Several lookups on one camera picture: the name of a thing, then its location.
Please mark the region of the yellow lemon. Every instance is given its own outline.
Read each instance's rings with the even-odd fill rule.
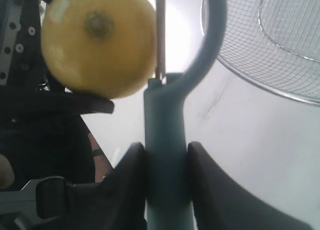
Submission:
[[[156,13],[148,0],[53,0],[41,30],[51,73],[71,90],[131,95],[156,67]]]

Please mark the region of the metal mesh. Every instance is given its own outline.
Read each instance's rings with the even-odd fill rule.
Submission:
[[[320,0],[227,0],[219,60],[262,88],[320,104]]]

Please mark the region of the white surface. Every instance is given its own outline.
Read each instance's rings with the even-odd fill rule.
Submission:
[[[179,51],[184,45],[170,39],[176,54],[185,55],[170,53],[168,67],[183,69],[201,43],[201,0],[168,0],[168,4],[192,32],[187,51]],[[112,160],[116,164],[132,142],[144,142],[142,91],[114,102],[114,114],[84,119],[109,159],[119,149]],[[185,126],[187,142],[201,142],[244,188],[320,229],[319,108],[264,92],[216,63],[186,101]]]

